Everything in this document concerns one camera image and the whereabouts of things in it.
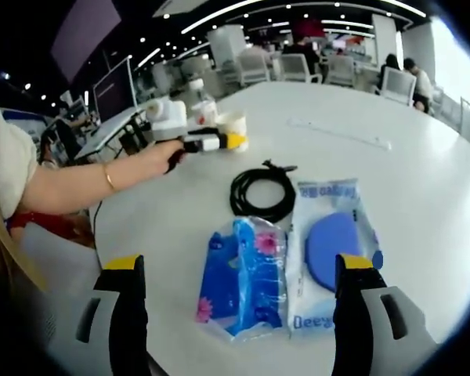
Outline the person's left hand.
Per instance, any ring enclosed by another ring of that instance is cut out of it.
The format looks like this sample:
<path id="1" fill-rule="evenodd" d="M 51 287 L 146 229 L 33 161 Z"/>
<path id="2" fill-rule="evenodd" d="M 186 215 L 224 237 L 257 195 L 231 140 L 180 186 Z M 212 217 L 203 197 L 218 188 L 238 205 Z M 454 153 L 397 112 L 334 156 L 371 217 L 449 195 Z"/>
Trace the person's left hand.
<path id="1" fill-rule="evenodd" d="M 184 143 L 179 139 L 156 143 L 154 149 L 157 152 L 157 168 L 161 175 L 168 174 L 186 157 Z"/>

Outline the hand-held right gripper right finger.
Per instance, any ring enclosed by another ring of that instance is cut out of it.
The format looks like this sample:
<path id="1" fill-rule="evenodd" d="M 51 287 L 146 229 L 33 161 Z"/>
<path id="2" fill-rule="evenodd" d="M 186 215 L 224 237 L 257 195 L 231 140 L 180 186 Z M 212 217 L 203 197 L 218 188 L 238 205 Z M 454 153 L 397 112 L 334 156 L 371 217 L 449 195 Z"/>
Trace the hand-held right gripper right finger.
<path id="1" fill-rule="evenodd" d="M 336 256 L 333 375 L 410 375 L 436 351 L 422 310 L 362 256 Z"/>

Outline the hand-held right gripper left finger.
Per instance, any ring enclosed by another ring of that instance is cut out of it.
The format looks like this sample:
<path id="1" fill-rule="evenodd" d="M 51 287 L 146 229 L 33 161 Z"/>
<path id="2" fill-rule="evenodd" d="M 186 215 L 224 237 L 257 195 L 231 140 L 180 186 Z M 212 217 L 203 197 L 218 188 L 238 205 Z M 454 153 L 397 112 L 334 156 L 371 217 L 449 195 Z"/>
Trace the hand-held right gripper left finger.
<path id="1" fill-rule="evenodd" d="M 147 375 L 142 255 L 108 262 L 91 289 L 54 302 L 49 355 L 69 375 Z"/>

